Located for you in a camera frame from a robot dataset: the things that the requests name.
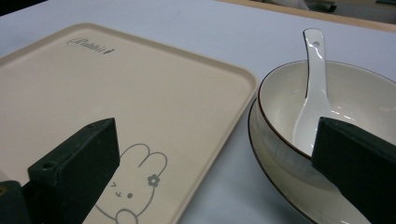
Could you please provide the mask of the white ceramic plate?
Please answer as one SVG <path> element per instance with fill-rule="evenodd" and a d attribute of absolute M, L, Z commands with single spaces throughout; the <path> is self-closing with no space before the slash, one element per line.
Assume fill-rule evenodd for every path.
<path fill-rule="evenodd" d="M 281 168 L 259 139 L 255 124 L 258 105 L 253 101 L 248 114 L 248 136 L 255 158 L 278 193 L 313 224 L 370 224 L 337 190 L 306 184 Z"/>

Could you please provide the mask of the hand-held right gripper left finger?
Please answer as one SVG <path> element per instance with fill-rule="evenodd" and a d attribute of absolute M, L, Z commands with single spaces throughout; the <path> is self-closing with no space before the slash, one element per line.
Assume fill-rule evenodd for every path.
<path fill-rule="evenodd" d="M 120 165 L 116 121 L 88 124 L 28 168 L 35 224 L 82 224 Z"/>

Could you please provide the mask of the white ceramic bowl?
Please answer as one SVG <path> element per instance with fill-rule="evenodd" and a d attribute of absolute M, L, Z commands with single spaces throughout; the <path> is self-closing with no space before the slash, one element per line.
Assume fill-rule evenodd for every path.
<path fill-rule="evenodd" d="M 302 109 L 308 63 L 287 63 L 262 81 L 251 110 L 252 138 L 281 171 L 320 189 L 333 184 L 312 167 L 311 153 L 292 144 Z M 352 123 L 396 145 L 396 82 L 346 63 L 326 63 L 328 97 L 334 119 Z"/>

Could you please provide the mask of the beige tray with rabbit print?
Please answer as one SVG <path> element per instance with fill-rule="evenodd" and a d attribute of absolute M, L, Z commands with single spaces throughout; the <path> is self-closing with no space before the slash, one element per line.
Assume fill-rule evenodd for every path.
<path fill-rule="evenodd" d="M 0 178 L 113 118 L 120 166 L 84 224 L 177 224 L 257 87 L 247 70 L 95 24 L 0 58 Z"/>

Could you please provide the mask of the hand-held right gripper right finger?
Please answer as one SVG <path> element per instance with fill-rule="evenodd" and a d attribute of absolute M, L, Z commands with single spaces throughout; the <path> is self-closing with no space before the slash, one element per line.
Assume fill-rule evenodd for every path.
<path fill-rule="evenodd" d="M 372 224 L 396 224 L 396 146 L 338 120 L 318 122 L 312 166 Z"/>

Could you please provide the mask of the white ceramic spoon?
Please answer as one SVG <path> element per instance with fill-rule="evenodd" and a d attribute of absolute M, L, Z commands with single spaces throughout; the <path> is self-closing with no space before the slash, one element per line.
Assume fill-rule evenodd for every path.
<path fill-rule="evenodd" d="M 319 29 L 305 29 L 308 75 L 304 104 L 292 132 L 293 144 L 308 157 L 312 155 L 318 122 L 331 116 L 327 92 L 326 50 L 324 35 Z"/>

